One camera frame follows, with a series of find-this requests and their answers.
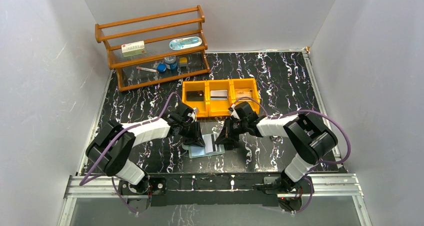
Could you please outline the white magnetic stripe card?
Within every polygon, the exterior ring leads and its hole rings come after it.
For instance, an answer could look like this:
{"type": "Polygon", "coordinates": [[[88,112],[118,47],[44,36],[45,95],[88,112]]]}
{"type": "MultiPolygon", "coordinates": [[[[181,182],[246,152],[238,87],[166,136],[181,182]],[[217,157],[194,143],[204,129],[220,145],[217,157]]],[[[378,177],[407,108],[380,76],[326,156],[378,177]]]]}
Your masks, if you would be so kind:
{"type": "Polygon", "coordinates": [[[205,153],[210,154],[217,151],[217,145],[215,143],[215,134],[205,134],[203,135],[203,140],[205,143],[205,153]]]}

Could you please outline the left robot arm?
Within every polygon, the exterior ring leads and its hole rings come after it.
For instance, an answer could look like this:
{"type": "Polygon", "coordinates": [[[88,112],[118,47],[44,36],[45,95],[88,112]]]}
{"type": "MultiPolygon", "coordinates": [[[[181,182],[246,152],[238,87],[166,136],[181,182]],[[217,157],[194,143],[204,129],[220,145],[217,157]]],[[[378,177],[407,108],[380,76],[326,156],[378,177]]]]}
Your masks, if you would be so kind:
{"type": "Polygon", "coordinates": [[[162,111],[150,120],[127,125],[110,120],[85,151],[85,155],[94,163],[89,172],[98,168],[106,176],[129,183],[135,193],[144,194],[149,189],[150,176],[129,160],[132,148],[175,135],[181,136],[185,145],[205,146],[197,112],[184,103],[172,111],[162,111]]]}

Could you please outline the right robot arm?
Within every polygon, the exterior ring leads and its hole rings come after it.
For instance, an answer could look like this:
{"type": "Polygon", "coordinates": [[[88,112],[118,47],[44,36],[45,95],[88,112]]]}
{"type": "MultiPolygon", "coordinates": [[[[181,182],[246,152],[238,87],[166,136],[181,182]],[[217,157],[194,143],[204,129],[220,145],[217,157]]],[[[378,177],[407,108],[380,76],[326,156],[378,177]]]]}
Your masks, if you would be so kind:
{"type": "Polygon", "coordinates": [[[232,112],[214,143],[233,145],[245,133],[256,137],[287,135],[296,155],[273,186],[283,188],[288,193],[295,193],[307,172],[338,144],[335,134],[311,112],[296,113],[287,121],[285,118],[258,116],[248,102],[233,106],[232,112]]]}

